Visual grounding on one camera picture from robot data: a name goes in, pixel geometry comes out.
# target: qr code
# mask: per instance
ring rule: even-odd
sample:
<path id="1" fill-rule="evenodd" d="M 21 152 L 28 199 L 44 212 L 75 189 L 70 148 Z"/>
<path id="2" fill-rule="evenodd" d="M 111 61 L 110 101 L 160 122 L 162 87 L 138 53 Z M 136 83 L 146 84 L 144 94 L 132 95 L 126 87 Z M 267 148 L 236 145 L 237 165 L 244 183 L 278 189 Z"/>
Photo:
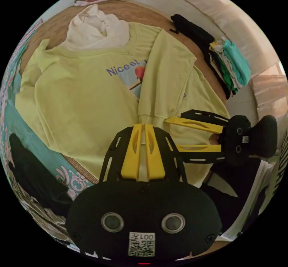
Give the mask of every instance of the qr code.
<path id="1" fill-rule="evenodd" d="M 153 257 L 155 256 L 155 240 L 154 236 L 130 236 L 129 238 L 129 256 L 138 256 L 138 257 Z"/>

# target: white floral pattern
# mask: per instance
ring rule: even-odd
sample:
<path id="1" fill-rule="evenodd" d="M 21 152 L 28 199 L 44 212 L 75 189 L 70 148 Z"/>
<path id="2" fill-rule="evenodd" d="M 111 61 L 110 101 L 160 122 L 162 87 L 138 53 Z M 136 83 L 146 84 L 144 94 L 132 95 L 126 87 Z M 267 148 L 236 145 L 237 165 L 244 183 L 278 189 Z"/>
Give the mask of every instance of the white floral pattern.
<path id="1" fill-rule="evenodd" d="M 79 193 L 88 188 L 90 181 L 86 179 L 79 172 L 74 173 L 71 170 L 67 170 L 64 166 L 60 166 L 61 169 L 56 169 L 59 175 L 56 176 L 57 180 L 69 188 L 68 194 L 74 200 Z"/>

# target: sweatshirt sleeve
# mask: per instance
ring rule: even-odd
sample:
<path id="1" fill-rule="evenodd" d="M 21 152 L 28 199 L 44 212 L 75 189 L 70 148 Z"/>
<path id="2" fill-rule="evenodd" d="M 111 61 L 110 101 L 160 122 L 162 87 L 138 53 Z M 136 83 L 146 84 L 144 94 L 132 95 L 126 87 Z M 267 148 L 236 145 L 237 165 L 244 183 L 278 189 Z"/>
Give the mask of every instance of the sweatshirt sleeve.
<path id="1" fill-rule="evenodd" d="M 175 116 L 184 97 L 196 57 L 177 39 L 162 30 L 148 57 L 138 105 L 143 124 L 163 127 Z"/>
<path id="2" fill-rule="evenodd" d="M 35 102 L 35 84 L 42 74 L 38 66 L 39 56 L 46 49 L 48 43 L 48 39 L 43 40 L 34 51 L 22 74 L 20 91 L 15 96 L 17 111 L 45 144 L 47 144 L 46 135 L 42 128 Z"/>

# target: black screw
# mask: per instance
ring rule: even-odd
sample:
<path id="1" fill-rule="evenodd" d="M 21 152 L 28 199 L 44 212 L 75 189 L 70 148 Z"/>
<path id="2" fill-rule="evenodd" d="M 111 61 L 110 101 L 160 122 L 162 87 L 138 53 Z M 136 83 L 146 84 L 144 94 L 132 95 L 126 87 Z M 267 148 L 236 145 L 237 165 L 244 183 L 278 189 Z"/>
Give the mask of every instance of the black screw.
<path id="1" fill-rule="evenodd" d="M 75 241 L 80 241 L 80 239 L 81 239 L 81 237 L 78 233 L 73 233 L 72 237 Z"/>
<path id="2" fill-rule="evenodd" d="M 145 186 L 141 187 L 141 189 L 139 190 L 139 193 L 140 193 L 141 195 L 147 194 L 147 193 L 148 193 L 148 188 L 145 187 Z"/>
<path id="3" fill-rule="evenodd" d="M 206 242 L 210 243 L 212 240 L 214 240 L 216 238 L 216 236 L 214 234 L 211 234 L 209 236 L 207 236 L 206 238 Z"/>

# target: black pants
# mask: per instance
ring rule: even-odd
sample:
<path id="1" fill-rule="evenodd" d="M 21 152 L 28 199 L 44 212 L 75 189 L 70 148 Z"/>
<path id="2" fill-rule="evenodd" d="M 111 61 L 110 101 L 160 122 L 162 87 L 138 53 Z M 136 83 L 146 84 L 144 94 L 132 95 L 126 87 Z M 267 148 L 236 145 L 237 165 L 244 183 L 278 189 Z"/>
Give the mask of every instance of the black pants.
<path id="1" fill-rule="evenodd" d="M 243 166 L 233 167 L 225 162 L 215 163 L 211 170 L 225 180 L 238 197 L 202 184 L 201 189 L 213 200 L 222 220 L 222 232 L 234 223 L 249 196 L 261 159 L 250 158 Z"/>

